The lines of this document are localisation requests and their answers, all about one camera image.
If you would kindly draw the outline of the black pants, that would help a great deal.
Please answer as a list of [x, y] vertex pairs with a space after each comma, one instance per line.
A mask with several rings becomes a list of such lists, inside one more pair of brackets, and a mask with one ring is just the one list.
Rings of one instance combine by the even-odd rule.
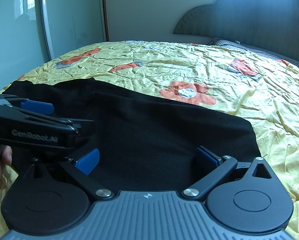
[[56, 117], [93, 120], [94, 134], [70, 155], [98, 149], [90, 176], [115, 192], [187, 188], [206, 175], [199, 146], [242, 162], [260, 156], [252, 125], [242, 118], [95, 79], [53, 86], [15, 81], [6, 94], [51, 103]]

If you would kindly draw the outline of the yellow floral bedspread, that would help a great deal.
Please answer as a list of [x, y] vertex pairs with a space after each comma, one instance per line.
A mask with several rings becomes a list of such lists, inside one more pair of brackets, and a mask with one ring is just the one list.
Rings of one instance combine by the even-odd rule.
[[88, 78], [248, 120], [261, 156], [292, 198], [287, 231], [299, 239], [298, 66], [219, 46], [121, 41], [70, 51], [20, 80], [55, 85]]

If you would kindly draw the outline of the glass floral wardrobe door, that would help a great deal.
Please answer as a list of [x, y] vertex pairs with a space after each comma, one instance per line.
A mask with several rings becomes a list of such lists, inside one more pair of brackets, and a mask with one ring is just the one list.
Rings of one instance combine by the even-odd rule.
[[0, 90], [54, 58], [104, 40], [102, 0], [0, 0]]

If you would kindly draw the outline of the grey striped pillow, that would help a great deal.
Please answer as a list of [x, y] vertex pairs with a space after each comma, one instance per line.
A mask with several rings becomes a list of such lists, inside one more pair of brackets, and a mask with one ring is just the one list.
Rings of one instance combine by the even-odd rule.
[[263, 48], [258, 48], [255, 46], [250, 46], [246, 44], [241, 44], [239, 41], [230, 41], [225, 40], [222, 38], [213, 38], [208, 44], [208, 46], [217, 46], [217, 47], [224, 47], [228, 49], [234, 49], [239, 51], [247, 51], [251, 53], [255, 53], [257, 55], [266, 57], [268, 59], [275, 59], [275, 60], [287, 60], [289, 62], [295, 61], [295, 59], [292, 59], [290, 57], [287, 57], [285, 55], [269, 51]]

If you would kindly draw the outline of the dark scalloped headboard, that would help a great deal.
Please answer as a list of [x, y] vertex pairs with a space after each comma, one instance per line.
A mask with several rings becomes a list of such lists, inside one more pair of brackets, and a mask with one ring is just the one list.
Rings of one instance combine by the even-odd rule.
[[173, 32], [239, 41], [299, 61], [299, 0], [216, 0], [186, 12]]

